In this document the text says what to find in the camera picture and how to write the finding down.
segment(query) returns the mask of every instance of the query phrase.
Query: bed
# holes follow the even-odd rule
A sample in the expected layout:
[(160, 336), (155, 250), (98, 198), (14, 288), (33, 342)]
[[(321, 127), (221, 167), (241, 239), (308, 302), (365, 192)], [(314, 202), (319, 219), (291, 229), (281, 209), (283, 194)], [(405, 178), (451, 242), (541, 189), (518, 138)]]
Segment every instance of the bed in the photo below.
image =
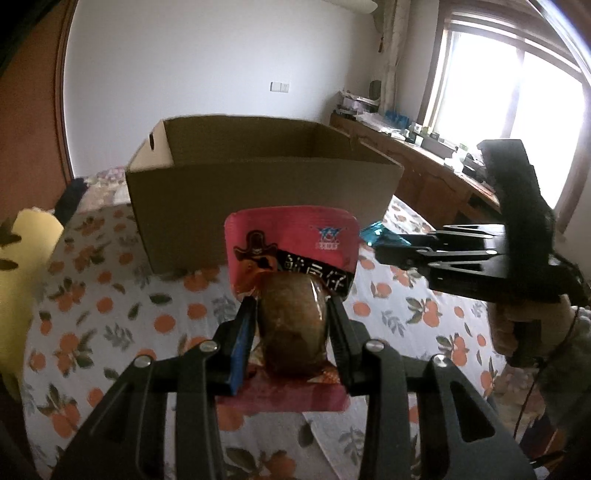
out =
[[(113, 205), (117, 195), (126, 201), (122, 169), (99, 177), (57, 244), (27, 338), (21, 396), (35, 465), (44, 478), (138, 354), (165, 359), (183, 353), (211, 338), (238, 308), (223, 265), (177, 278), (152, 275), (131, 206)], [(396, 197), (384, 222), (399, 233), (431, 230)], [(403, 355), (447, 355), (482, 395), (491, 393), (505, 367), (492, 349), (483, 302), (429, 290), (415, 271), (376, 262), (365, 244), (345, 308), (370, 335)], [(167, 480), (175, 478), (173, 406), (171, 397)], [(342, 413), (251, 415), (218, 406), (230, 477), (357, 478), (366, 412), (364, 398), (352, 399)], [(409, 418), (417, 437), (414, 398)], [(415, 459), (418, 465), (418, 451)]]

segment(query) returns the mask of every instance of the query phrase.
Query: wooden cabinet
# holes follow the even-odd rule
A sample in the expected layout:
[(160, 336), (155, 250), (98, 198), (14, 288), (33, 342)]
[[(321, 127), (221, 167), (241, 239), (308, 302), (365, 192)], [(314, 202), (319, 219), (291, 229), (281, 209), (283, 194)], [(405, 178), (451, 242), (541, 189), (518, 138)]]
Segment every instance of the wooden cabinet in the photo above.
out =
[(386, 154), (404, 167), (395, 195), (435, 228), (454, 223), (498, 223), (498, 202), (474, 180), (456, 174), (443, 160), (363, 124), (333, 114), (331, 126)]

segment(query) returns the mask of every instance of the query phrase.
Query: yellow stuffed toy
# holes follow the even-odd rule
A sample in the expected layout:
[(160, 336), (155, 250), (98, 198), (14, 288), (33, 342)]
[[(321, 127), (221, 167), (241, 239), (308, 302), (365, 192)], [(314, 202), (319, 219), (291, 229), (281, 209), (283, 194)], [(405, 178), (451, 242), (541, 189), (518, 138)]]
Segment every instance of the yellow stuffed toy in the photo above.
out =
[(31, 308), (62, 232), (40, 210), (22, 210), (14, 223), (0, 226), (0, 374), (17, 401)]

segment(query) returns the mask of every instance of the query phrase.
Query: snack package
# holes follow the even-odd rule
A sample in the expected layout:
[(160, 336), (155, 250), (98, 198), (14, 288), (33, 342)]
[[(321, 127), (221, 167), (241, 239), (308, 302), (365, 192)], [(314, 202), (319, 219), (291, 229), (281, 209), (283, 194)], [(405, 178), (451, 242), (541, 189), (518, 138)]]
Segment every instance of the snack package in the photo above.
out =
[(359, 223), (345, 210), (319, 206), (270, 207), (231, 214), (225, 223), (230, 283), (241, 299), (261, 273), (316, 275), (345, 298), (355, 276)]
[(286, 377), (316, 377), (326, 362), (326, 291), (305, 273), (261, 275), (260, 348), (267, 370)]
[(317, 206), (243, 210), (225, 223), (230, 283), (259, 299), (249, 377), (236, 397), (244, 412), (343, 411), (349, 397), (326, 359), (326, 298), (347, 296), (359, 252), (359, 224)]

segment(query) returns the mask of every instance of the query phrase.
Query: window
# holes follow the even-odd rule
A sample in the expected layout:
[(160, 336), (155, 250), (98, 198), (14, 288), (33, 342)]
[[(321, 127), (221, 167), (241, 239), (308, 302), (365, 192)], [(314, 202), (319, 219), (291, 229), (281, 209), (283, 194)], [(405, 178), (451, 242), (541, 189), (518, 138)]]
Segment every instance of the window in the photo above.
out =
[(425, 123), (470, 148), (521, 139), (555, 207), (583, 122), (580, 70), (553, 43), (481, 15), (451, 15), (444, 37)]

